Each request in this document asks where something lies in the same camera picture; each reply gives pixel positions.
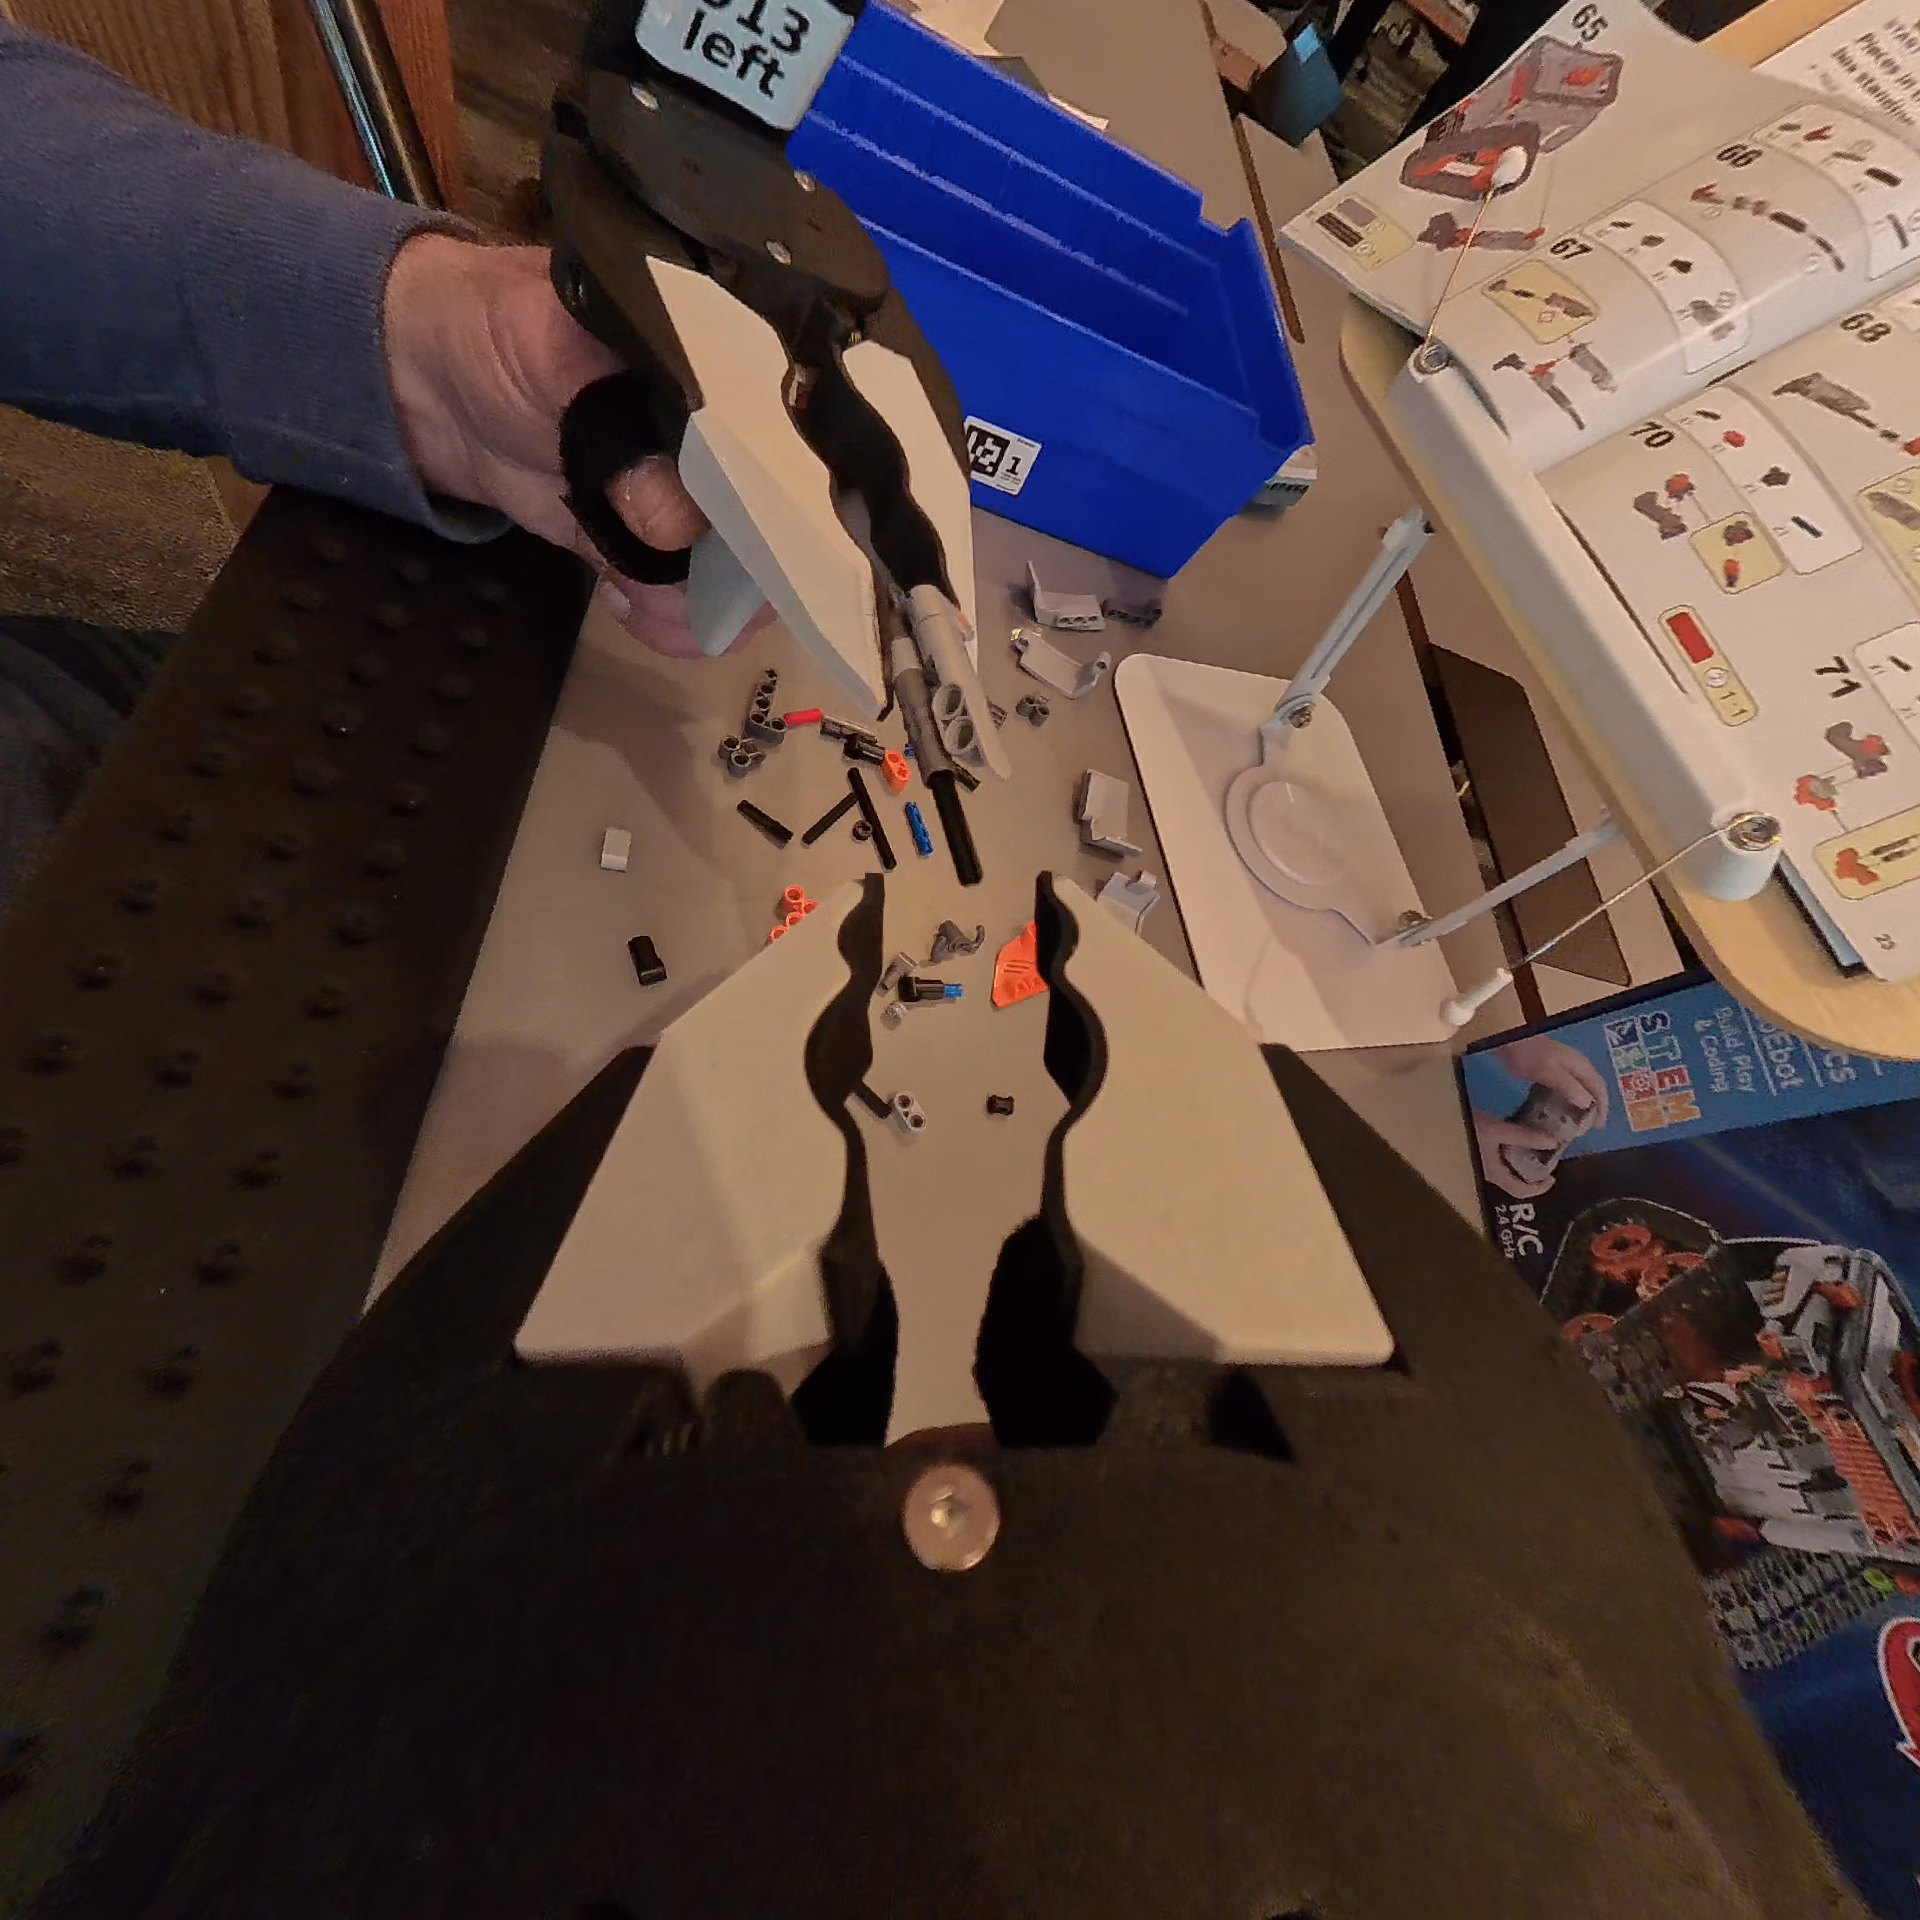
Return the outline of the black dimpled mat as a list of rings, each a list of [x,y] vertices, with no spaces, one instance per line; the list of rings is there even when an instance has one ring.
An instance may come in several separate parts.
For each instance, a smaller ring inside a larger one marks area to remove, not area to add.
[[[278,492],[5,926],[5,1849],[81,1821],[361,1304],[585,612]]]

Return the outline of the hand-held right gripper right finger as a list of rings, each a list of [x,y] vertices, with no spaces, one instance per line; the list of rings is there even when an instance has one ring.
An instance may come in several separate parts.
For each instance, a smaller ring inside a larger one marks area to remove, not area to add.
[[[1083,887],[1037,876],[1062,1112],[1000,1242],[973,1381],[1004,1449],[1285,1449],[1260,1373],[1395,1337],[1247,1029]]]

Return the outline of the person's left hand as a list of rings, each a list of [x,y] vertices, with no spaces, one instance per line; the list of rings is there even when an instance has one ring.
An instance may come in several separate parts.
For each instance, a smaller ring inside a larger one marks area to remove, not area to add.
[[[545,252],[413,233],[385,278],[381,346],[425,493],[564,548],[593,567],[599,600],[628,636],[660,656],[699,654],[683,590],[611,567],[566,505],[560,421],[582,388],[625,367],[566,313]]]

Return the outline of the white tipped rod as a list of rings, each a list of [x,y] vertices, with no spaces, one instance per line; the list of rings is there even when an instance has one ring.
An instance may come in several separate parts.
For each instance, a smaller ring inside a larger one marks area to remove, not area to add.
[[[1485,191],[1484,191],[1484,196],[1478,199],[1478,206],[1477,206],[1477,210],[1475,210],[1475,215],[1471,215],[1471,224],[1469,224],[1469,229],[1467,229],[1467,237],[1463,240],[1463,244],[1460,244],[1460,247],[1459,247],[1459,252],[1455,252],[1455,260],[1454,260],[1454,264],[1452,264],[1452,270],[1449,270],[1449,277],[1446,277],[1445,290],[1441,290],[1441,295],[1437,297],[1435,308],[1432,308],[1432,313],[1431,313],[1431,318],[1428,318],[1428,322],[1425,322],[1425,330],[1423,330],[1421,345],[1419,345],[1419,346],[1416,346],[1416,351],[1409,357],[1409,365],[1412,365],[1419,375],[1428,377],[1428,375],[1432,375],[1432,373],[1437,373],[1437,369],[1441,369],[1441,367],[1446,365],[1446,361],[1449,361],[1449,351],[1446,351],[1446,349],[1445,349],[1445,346],[1435,341],[1435,326],[1437,326],[1440,305],[1441,305],[1441,303],[1452,297],[1454,285],[1455,285],[1455,278],[1460,277],[1463,266],[1464,266],[1464,264],[1467,264],[1467,260],[1471,257],[1471,252],[1475,252],[1475,247],[1477,247],[1478,230],[1480,230],[1480,224],[1484,224],[1485,213],[1492,207],[1492,204],[1495,204],[1495,201],[1497,201],[1504,191],[1512,190],[1515,185],[1520,185],[1520,182],[1525,181],[1527,169],[1528,169],[1528,157],[1527,157],[1527,151],[1525,151],[1521,146],[1507,146],[1507,149],[1501,149],[1501,151],[1499,151],[1499,156],[1495,157],[1495,161],[1492,161],[1492,166],[1491,166],[1491,170],[1487,170],[1487,178],[1485,178]]]
[[[1533,866],[1525,869],[1521,876],[1501,881],[1499,887],[1477,896],[1469,905],[1459,906],[1452,917],[1428,919],[1407,928],[1403,935],[1403,944],[1412,945],[1414,935],[1421,936],[1440,936],[1446,930],[1455,930],[1464,921],[1478,919],[1480,914],[1491,914],[1495,906],[1507,905],[1520,898],[1527,889],[1536,887],[1537,881],[1547,880],[1550,876],[1563,873],[1576,858],[1591,857],[1598,847],[1608,846],[1620,836],[1620,828],[1613,821],[1604,821],[1603,825],[1593,828],[1567,840],[1553,857],[1541,858]],[[1471,990],[1459,990],[1446,997],[1437,1006],[1437,1015],[1449,1029],[1467,1026],[1477,1013],[1501,990],[1512,983],[1515,968],[1532,968],[1536,962],[1544,959],[1557,945],[1569,938],[1574,932],[1583,930],[1587,926],[1603,921],[1620,901],[1637,894],[1640,887],[1653,885],[1654,878],[1667,876],[1668,871],[1678,869],[1685,858],[1694,853],[1703,849],[1708,842],[1724,846],[1733,853],[1741,855],[1761,855],[1774,853],[1782,840],[1782,825],[1775,815],[1743,809],[1737,814],[1727,814],[1724,821],[1713,822],[1708,832],[1694,836],[1692,840],[1681,842],[1673,849],[1667,858],[1645,866],[1637,878],[1632,878],[1624,887],[1603,896],[1587,914],[1573,919],[1560,930],[1557,930],[1550,938],[1537,942],[1520,953],[1512,967],[1499,967],[1495,973],[1477,983]]]

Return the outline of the dark teal cup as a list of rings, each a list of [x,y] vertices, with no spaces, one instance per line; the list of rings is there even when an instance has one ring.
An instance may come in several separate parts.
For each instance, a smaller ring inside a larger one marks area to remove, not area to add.
[[[1341,80],[1309,16],[1285,29],[1279,55],[1260,69],[1251,117],[1273,137],[1301,149],[1340,110]]]

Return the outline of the blue storage box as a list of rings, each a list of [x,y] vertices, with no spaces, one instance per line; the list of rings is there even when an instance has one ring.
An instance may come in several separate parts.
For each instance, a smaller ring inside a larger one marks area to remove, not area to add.
[[[877,242],[977,508],[1176,574],[1311,438],[1257,230],[868,5],[787,144]]]

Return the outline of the grey cylinder axle assembly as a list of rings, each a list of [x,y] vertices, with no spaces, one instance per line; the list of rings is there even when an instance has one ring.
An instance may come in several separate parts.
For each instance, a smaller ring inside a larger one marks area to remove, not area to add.
[[[904,742],[913,749],[919,778],[940,810],[955,878],[961,885],[980,885],[982,871],[965,810],[965,781],[944,742],[935,710],[937,678],[926,668],[910,630],[894,628],[884,642],[884,652],[888,686],[902,717]]]

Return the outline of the person's left forearm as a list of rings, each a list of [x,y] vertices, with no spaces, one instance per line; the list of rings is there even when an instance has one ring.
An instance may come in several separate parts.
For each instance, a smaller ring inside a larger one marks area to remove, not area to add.
[[[395,253],[465,229],[213,135],[13,24],[1,149],[5,404],[451,541],[507,528],[425,488],[384,357]]]

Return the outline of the robot kit box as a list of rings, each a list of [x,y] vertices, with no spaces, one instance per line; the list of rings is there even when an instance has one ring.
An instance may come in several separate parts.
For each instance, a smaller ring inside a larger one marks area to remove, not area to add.
[[[1917,1913],[1917,1064],[1705,968],[1455,1060],[1487,1239],[1635,1434],[1782,1770]]]

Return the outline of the instruction booklet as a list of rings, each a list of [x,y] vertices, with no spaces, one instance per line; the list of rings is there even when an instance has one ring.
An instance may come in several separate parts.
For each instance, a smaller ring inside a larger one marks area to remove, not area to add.
[[[1837,958],[1915,977],[1915,132],[1560,6],[1279,240],[1419,335],[1726,729]]]

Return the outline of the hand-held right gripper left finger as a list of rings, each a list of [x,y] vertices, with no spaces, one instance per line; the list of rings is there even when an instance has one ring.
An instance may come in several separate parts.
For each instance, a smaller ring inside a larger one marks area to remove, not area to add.
[[[760,1372],[804,1438],[884,1441],[899,1308],[849,1111],[873,1063],[883,876],[827,898],[672,1021],[543,1282],[526,1362]]]

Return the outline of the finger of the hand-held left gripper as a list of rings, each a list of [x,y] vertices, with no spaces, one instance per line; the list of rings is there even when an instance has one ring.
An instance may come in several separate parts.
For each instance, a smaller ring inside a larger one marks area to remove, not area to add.
[[[646,257],[646,271],[701,396],[687,413],[678,480],[837,697],[883,714],[888,695],[873,561],[787,408],[783,343],[716,278],[657,256]]]
[[[827,346],[814,373],[814,449],[875,564],[888,602],[940,592],[975,660],[975,580],[965,434],[952,393],[923,337],[861,330]]]

